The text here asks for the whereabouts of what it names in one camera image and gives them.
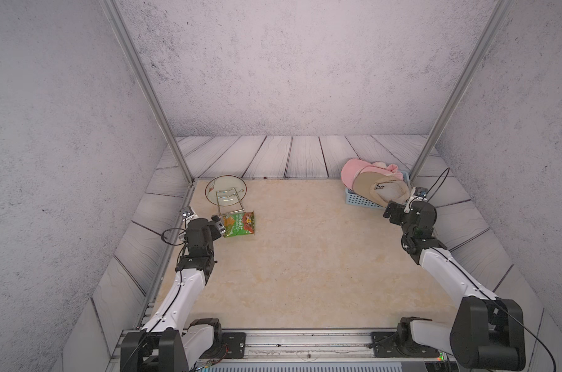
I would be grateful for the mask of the pink baseball cap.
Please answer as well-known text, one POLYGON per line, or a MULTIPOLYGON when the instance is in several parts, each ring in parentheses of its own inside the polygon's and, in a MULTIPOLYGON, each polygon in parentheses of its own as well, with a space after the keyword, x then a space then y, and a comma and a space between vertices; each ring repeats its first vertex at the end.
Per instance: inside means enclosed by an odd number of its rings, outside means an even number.
POLYGON ((386 164, 384 162, 378 161, 372 163, 372 166, 379 168, 382 175, 394 177, 401 181, 403 181, 404 179, 403 173, 400 171, 399 167, 396 164, 386 164))
POLYGON ((362 172, 380 173, 381 169, 360 159, 350 159, 341 169, 341 181, 349 190, 353 190, 355 179, 362 172))

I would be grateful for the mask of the green snack bag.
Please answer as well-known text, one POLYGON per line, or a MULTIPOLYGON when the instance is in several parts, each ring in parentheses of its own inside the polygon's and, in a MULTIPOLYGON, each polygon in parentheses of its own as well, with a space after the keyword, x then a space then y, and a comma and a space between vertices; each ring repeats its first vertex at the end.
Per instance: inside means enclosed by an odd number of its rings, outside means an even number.
POLYGON ((241 237, 255 234, 254 212, 238 212, 222 217, 224 237, 241 237))

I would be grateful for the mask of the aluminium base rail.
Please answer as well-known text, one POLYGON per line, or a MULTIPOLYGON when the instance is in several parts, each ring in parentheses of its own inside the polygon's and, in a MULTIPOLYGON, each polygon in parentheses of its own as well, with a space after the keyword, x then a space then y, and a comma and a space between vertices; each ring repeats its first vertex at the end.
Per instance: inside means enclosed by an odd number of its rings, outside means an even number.
POLYGON ((227 346, 192 371, 465 371, 442 351, 407 356, 393 329, 225 330, 227 346))

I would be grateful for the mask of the pale green ceramic plate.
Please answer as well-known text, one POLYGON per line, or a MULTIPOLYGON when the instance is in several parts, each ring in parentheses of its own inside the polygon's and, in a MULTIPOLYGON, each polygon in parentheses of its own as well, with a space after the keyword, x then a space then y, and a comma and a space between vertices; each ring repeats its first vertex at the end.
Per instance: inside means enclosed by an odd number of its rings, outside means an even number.
POLYGON ((208 182, 205 188, 205 196, 211 204, 217 205, 215 195, 216 191, 227 190, 229 188, 243 188, 245 189, 245 194, 247 194, 247 185, 243 179, 234 175, 222 175, 208 182))

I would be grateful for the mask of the light blue plastic basket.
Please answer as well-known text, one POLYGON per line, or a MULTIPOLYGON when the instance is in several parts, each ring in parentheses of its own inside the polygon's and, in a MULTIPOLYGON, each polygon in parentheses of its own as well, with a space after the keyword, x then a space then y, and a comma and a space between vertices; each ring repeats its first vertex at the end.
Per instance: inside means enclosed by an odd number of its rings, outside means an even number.
MULTIPOLYGON (((406 173, 404 173, 403 176, 404 176, 403 181, 405 181, 407 183, 407 185, 410 189, 410 194, 411 194, 411 187, 410 187, 408 175, 406 173)), ((353 190, 346 189, 346 197, 347 197, 347 203, 349 203, 349 204, 367 206, 367 207, 370 207, 370 208, 385 209, 385 208, 377 205, 376 203, 374 203, 372 201, 369 201, 366 198, 363 198, 363 197, 357 195, 353 190)))

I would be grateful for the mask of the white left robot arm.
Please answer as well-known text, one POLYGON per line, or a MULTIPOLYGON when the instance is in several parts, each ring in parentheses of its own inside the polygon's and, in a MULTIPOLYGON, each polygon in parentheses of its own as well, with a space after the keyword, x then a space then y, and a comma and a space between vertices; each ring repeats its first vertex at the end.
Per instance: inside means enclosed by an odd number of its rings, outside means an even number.
POLYGON ((217 215, 186 224, 173 285, 154 316, 124 337, 121 371, 207 371, 225 359, 229 349, 218 319, 197 319, 184 327, 216 265, 214 241, 223 235, 217 215))

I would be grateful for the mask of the right aluminium frame post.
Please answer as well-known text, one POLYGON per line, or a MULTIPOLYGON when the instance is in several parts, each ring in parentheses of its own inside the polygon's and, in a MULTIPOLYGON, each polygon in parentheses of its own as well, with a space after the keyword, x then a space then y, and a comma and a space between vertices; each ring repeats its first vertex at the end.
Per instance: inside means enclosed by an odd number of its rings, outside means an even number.
POLYGON ((465 95, 467 88, 470 86, 473 76, 481 65, 484 57, 490 49, 491 44, 496 38, 499 29, 504 24, 507 16, 515 2, 513 0, 496 1, 493 12, 491 13, 484 30, 479 36, 475 47, 472 49, 461 74, 459 75, 453 89, 451 90, 445 105, 440 111, 431 131, 426 139, 425 145, 418 156, 414 167, 412 168, 410 177, 414 181, 417 176, 421 175, 430 153, 435 145, 439 142, 442 133, 444 133, 451 117, 456 111, 462 97, 465 95))

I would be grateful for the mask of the beige baseball cap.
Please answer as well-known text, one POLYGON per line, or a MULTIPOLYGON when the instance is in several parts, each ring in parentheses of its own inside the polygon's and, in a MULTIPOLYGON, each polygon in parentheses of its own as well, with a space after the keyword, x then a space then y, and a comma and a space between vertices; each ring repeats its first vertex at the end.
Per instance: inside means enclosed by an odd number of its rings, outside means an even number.
POLYGON ((353 181, 353 191, 367 200, 386 208, 390 202, 403 203, 410 196, 405 181, 394 175, 363 172, 353 181))

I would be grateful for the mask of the aluminium frame post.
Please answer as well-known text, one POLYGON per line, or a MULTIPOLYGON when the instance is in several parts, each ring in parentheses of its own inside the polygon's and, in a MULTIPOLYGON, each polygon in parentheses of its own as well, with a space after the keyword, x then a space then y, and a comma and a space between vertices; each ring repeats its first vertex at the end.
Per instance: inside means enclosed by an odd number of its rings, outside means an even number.
POLYGON ((410 177, 414 181, 417 176, 421 175, 430 153, 435 145, 439 142, 442 133, 444 133, 451 117, 456 111, 462 97, 465 95, 467 88, 470 86, 473 76, 481 65, 484 57, 490 49, 491 44, 496 38, 499 29, 504 24, 507 16, 515 2, 513 0, 496 1, 493 12, 491 13, 484 30, 479 36, 475 47, 472 49, 461 74, 459 75, 453 89, 451 90, 445 105, 440 111, 431 131, 426 139, 425 145, 418 156, 414 167, 412 168, 410 177))
POLYGON ((138 51, 136 50, 134 45, 134 41, 132 40, 127 26, 125 25, 120 10, 118 9, 117 2, 114 0, 103 0, 100 1, 100 3, 104 8, 104 12, 106 13, 112 30, 114 31, 114 34, 118 39, 118 43, 121 46, 124 56, 126 57, 126 60, 135 75, 143 96, 145 97, 150 106, 150 109, 152 110, 152 114, 155 117, 158 128, 161 130, 166 140, 167 146, 172 152, 174 160, 180 167, 185 180, 193 184, 194 177, 185 161, 183 153, 180 150, 180 146, 173 134, 172 127, 166 117, 166 113, 164 112, 163 107, 158 100, 155 89, 152 87, 149 76, 147 75, 147 72, 141 62, 141 58, 139 57, 138 51))

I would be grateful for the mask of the left aluminium frame post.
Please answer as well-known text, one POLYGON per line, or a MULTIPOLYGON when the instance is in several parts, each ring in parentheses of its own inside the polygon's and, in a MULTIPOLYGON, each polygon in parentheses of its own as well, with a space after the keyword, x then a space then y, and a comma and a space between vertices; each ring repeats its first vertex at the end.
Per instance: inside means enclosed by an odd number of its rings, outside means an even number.
POLYGON ((121 46, 124 56, 126 57, 126 60, 135 75, 143 96, 145 97, 150 106, 150 109, 152 110, 152 114, 155 117, 158 128, 161 130, 166 140, 167 146, 172 152, 174 160, 180 167, 185 180, 193 184, 194 177, 185 161, 183 153, 180 150, 180 146, 173 134, 172 127, 166 117, 166 113, 164 112, 163 107, 158 100, 155 89, 152 87, 149 76, 147 75, 147 72, 141 62, 141 58, 139 57, 138 51, 136 50, 134 45, 134 41, 132 40, 127 26, 125 25, 120 10, 118 9, 117 2, 114 0, 103 0, 100 1, 100 3, 104 8, 104 12, 106 13, 112 30, 114 31, 114 34, 118 39, 118 43, 121 46))

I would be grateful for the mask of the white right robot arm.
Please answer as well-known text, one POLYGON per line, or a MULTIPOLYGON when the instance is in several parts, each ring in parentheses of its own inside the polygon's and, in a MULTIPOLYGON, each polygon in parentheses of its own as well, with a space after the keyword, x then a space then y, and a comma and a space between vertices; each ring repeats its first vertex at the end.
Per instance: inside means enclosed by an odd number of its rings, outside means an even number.
POLYGON ((521 306, 485 288, 435 237, 435 207, 426 201, 392 201, 383 216, 400 226, 404 251, 458 307, 452 325, 403 317, 395 338, 400 352, 413 356, 432 348, 452 355, 459 366, 469 370, 523 370, 526 351, 521 306))

